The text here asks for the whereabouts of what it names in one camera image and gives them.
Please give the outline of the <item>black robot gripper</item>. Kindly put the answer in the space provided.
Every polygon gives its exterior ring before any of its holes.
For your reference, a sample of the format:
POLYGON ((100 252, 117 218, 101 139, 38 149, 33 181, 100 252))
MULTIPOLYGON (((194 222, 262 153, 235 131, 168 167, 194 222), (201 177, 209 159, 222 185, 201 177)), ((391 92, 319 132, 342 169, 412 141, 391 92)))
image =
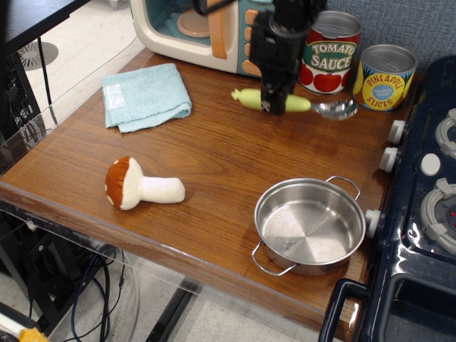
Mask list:
POLYGON ((274 10, 254 20, 249 60, 260 70, 260 109, 283 115, 294 92, 304 42, 326 1, 274 1, 274 10))

